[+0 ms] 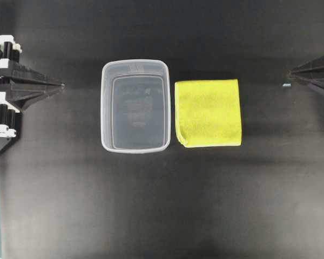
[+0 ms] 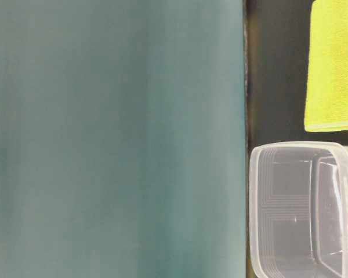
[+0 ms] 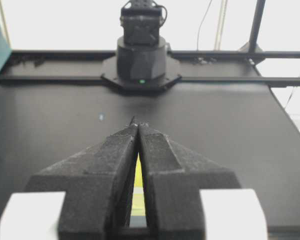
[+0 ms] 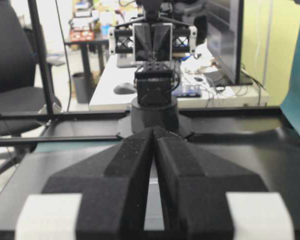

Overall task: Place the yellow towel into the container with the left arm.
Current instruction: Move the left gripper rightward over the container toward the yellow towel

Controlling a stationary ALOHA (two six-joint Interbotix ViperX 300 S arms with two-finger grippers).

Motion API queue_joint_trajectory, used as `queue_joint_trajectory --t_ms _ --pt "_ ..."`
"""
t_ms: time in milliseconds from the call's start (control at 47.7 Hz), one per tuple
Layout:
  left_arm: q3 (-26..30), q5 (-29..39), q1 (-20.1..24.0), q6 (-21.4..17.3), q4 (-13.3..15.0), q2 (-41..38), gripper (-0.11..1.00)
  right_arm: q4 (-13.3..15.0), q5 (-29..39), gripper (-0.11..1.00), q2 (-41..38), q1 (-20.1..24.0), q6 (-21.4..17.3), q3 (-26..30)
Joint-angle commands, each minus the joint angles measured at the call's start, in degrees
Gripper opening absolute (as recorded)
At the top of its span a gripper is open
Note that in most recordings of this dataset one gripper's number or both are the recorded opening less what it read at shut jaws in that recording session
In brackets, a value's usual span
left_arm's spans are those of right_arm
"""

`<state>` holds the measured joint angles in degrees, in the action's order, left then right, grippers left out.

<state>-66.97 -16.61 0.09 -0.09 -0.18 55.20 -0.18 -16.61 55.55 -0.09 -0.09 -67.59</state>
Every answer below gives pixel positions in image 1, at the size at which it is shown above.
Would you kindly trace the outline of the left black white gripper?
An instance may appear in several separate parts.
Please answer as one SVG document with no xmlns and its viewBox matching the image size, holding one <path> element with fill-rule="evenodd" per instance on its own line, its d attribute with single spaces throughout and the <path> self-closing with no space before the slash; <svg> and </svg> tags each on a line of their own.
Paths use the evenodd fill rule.
<svg viewBox="0 0 324 259">
<path fill-rule="evenodd" d="M 16 137 L 17 113 L 65 89 L 61 81 L 18 63 L 21 52 L 21 46 L 12 35 L 0 35 L 0 84 L 9 83 L 11 79 L 44 85 L 0 85 L 0 138 Z"/>
</svg>

